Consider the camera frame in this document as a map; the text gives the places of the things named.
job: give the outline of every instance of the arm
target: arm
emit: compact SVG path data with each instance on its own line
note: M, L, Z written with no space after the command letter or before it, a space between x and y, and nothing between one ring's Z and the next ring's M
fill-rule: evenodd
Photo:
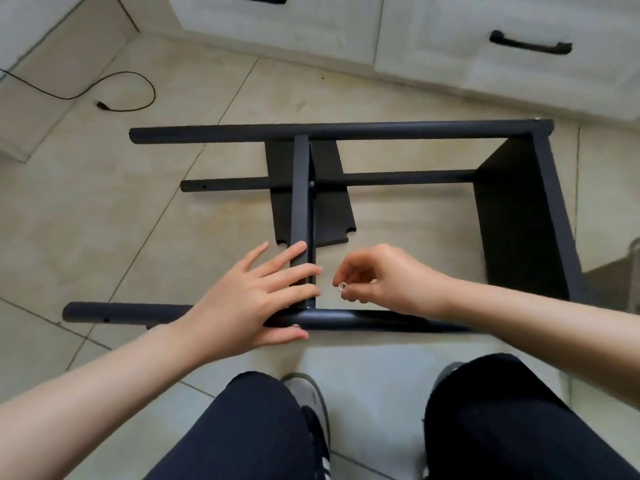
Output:
M0 472L6 480L64 478L127 419L197 367L263 345L308 339L296 327L266 328L277 310L320 294L291 284L315 264L279 269L299 242L250 271L252 250L185 316L0 406Z
M640 317L456 280L386 244L349 254L343 281L344 299L468 325L640 406Z

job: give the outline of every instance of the black pants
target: black pants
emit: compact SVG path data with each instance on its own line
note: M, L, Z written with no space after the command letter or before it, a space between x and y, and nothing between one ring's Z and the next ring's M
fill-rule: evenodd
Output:
M429 398L424 431L432 480L640 479L508 354L480 357L446 377ZM246 372L146 480L312 480L313 466L307 426L289 390Z

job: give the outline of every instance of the white drawer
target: white drawer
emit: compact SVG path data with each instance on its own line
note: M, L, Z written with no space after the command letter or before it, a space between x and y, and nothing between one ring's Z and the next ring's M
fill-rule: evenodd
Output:
M385 0L376 70L576 111L640 116L640 10L574 0ZM490 42L554 47L553 55Z
M372 64L382 0L170 0L183 28Z

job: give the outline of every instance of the forearm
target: forearm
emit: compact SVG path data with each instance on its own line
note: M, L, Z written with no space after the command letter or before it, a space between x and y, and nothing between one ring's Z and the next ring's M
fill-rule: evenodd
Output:
M61 479L122 423L196 363L180 334L159 326L132 343L0 406L7 480Z
M491 333L640 405L640 319L635 315L456 282L446 318Z

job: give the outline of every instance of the power cord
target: power cord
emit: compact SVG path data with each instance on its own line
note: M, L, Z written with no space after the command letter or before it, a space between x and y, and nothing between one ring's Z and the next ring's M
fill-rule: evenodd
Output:
M135 75L139 75L142 79L146 80L149 83L149 86L151 86L151 90L154 92L154 97L153 99L151 99L151 102L148 104L145 104L144 106L140 106L140 107L135 107L133 109L111 109L109 106L107 106L107 104L103 103L102 101L96 101L95 105L100 108L103 111L112 111L112 112L132 112L132 111L140 111L141 109L147 108L149 106L151 106L151 104L156 102L156 88L154 87L153 83L148 80L145 76L143 76L142 74L140 74L139 72L133 72L130 70L121 70L119 72L114 72L112 74L108 74L104 77L101 77L100 79L96 80L94 83L92 83L88 88L86 88L84 91L82 91L80 94L78 94L77 96L71 96L69 98L64 98L62 96L56 96L55 94L51 94L48 93L46 91L44 91L41 88L38 88L36 86L34 86L32 83L27 82L26 80L22 79L21 77L16 76L15 74L12 74L11 72L4 70L4 69L0 69L0 72L4 72L7 75L10 75L11 77L14 77L17 80L20 80L21 82L24 82L25 84L27 84L27 86L30 86L34 89L36 89L37 91L40 91L43 94L46 94L47 96L52 96L55 97L56 99L62 99L63 101L71 101L72 99L78 99L78 97L85 95L89 89L91 89L92 87L96 86L97 84L99 84L100 82L102 82L105 79L108 79L114 75L118 75L118 74L135 74Z

